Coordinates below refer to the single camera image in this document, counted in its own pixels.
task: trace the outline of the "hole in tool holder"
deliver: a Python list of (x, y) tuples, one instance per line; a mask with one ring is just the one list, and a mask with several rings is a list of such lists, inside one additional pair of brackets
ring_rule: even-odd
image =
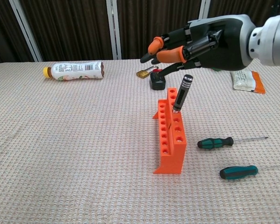
[(177, 140), (178, 142), (182, 142), (182, 141), (183, 141), (182, 137), (177, 137), (176, 140)]

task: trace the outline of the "orange package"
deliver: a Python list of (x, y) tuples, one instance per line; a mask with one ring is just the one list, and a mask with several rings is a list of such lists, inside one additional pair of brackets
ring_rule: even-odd
[(251, 91), (265, 94), (266, 90), (262, 84), (259, 73), (243, 69), (231, 72), (233, 79), (233, 88), (235, 90)]

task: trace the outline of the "brown curtain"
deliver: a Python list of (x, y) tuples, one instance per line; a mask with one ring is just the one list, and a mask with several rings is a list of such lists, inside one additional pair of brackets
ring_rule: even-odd
[(200, 0), (117, 0), (122, 58), (141, 58), (155, 36), (198, 19), (200, 4)]
[(32, 62), (19, 23), (8, 0), (0, 0), (0, 63)]
[(211, 0), (209, 17), (247, 14), (256, 26), (263, 26), (273, 16), (276, 0)]
[(44, 61), (113, 59), (104, 0), (20, 0)]

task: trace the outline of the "orange screwdriver rack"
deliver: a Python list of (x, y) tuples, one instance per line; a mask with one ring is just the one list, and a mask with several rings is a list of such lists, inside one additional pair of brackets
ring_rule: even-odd
[(173, 104), (177, 95), (176, 88), (167, 89), (167, 99), (159, 99), (158, 119), (161, 164), (154, 174), (180, 174), (187, 147), (181, 112), (173, 113)]

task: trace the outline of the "yellow bottle cap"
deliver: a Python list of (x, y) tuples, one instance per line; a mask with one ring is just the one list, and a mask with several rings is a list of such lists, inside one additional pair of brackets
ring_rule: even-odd
[(48, 67), (44, 67), (42, 72), (43, 72), (43, 76), (45, 76), (46, 78), (50, 78), (49, 73), (48, 73)]

